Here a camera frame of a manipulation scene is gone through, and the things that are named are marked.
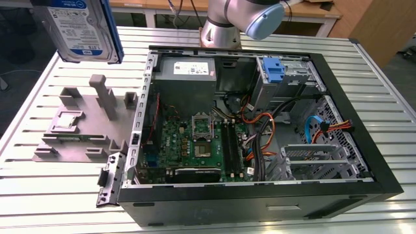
motherboard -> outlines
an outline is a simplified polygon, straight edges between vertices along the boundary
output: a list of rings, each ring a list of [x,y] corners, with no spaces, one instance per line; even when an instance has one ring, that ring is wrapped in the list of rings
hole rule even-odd
[[[138,179],[149,184],[162,184],[169,182],[173,171],[189,173],[195,170],[205,175],[213,173],[219,176],[218,182],[247,181],[238,148],[245,134],[241,123],[194,119],[163,121],[159,151],[158,154],[145,153],[147,167],[141,169]]]

floor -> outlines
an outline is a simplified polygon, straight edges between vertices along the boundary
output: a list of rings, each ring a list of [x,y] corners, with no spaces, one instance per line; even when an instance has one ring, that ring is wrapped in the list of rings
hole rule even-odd
[[[382,69],[401,96],[416,110],[416,62],[397,54]]]
[[[142,14],[130,15],[125,13],[114,13],[114,18],[118,26],[145,27]],[[185,24],[181,26],[182,29],[197,29],[197,20],[193,17],[190,17],[187,21],[186,19],[187,17],[181,16],[177,19],[177,25],[181,25],[182,22],[185,22]],[[174,28],[171,25],[171,16],[157,16],[155,20],[157,27]],[[41,25],[38,25],[37,31],[27,36],[27,41],[34,50],[34,58],[30,62],[15,66],[0,57],[0,77],[9,85],[5,91],[0,91],[0,137],[31,90],[31,87],[41,74],[39,72],[47,65],[50,57],[54,53],[51,41]],[[3,73],[14,70],[33,71],[19,71],[2,75]],[[403,60],[401,55],[397,54],[390,60],[386,67],[382,69],[382,71],[391,81],[393,85],[395,86],[398,92],[403,96],[405,100],[410,104],[411,108],[416,109],[416,63]]]

blue hard drive label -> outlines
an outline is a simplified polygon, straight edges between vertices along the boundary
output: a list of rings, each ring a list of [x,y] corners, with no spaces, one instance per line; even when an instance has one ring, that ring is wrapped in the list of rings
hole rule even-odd
[[[54,24],[67,49],[77,55],[95,56],[102,53],[95,28],[89,24],[93,19],[81,0],[54,0],[47,7]]]
[[[86,4],[82,0],[51,0],[50,7],[85,9]]]

hard drive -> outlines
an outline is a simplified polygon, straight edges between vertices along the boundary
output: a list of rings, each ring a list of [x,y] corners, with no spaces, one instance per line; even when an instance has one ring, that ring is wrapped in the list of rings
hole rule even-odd
[[[30,0],[65,62],[121,63],[122,47],[107,0]]]

slotted metal worktable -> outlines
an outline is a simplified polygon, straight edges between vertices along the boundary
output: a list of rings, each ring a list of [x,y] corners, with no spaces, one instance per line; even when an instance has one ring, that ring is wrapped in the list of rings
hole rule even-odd
[[[270,36],[242,49],[321,53],[398,179],[403,193],[331,219],[139,228],[118,208],[95,209],[97,176],[103,164],[35,163],[33,150],[61,104],[63,86],[94,93],[91,74],[106,76],[114,95],[139,93],[147,46],[198,46],[198,32],[118,28],[125,52],[119,65],[63,63],[54,55],[0,140],[0,233],[413,233],[416,231],[416,116],[367,54],[346,39]]]

